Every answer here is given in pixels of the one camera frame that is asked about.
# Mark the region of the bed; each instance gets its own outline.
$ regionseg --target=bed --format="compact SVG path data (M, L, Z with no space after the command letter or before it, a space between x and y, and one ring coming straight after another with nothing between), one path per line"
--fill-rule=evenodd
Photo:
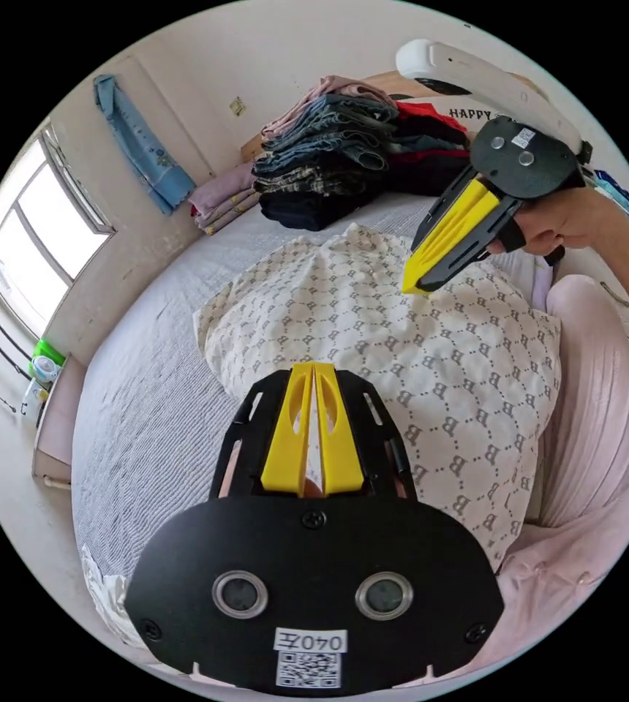
M396 73L366 79L389 94L426 88ZM257 137L242 151L258 153ZM384 194L324 231L351 222L411 237L433 198ZM100 616L125 643L143 647L124 613L140 552L172 515L206 499L222 435L237 408L200 356L192 316L265 255L300 236L252 208L214 237L203 236L159 275L110 333L89 365L72 449L72 507L86 584ZM528 300L527 269L506 272Z

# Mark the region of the green container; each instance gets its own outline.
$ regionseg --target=green container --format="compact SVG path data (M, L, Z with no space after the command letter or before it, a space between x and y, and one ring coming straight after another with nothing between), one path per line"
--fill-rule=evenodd
M37 356L46 356L46 358L50 358L57 366L63 366L66 361L66 359L44 339L38 341L31 354L32 358L36 358ZM34 375L31 361L29 362L29 371L31 375Z

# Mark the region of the wall socket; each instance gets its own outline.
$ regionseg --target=wall socket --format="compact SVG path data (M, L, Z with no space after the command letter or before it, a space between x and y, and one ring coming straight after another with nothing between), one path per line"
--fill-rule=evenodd
M243 103L240 97L236 97L230 104L229 109L232 110L235 117L239 117L239 115L246 110L246 105Z

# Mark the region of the white handle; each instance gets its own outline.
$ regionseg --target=white handle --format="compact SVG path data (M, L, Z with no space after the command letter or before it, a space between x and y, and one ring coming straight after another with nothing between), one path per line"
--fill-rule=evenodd
M473 99L562 141L574 154L582 150L580 132L550 102L477 56L428 39L414 39L398 50L395 63L404 78L440 80L468 90Z

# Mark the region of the white cloth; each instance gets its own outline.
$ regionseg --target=white cloth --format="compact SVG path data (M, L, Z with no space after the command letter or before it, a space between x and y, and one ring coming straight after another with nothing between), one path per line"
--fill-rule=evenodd
M408 242L352 224L300 238L195 314L225 390L323 361L370 380L403 435L420 501L458 519L495 567L519 534L560 384L560 324L491 263L433 295L399 292Z

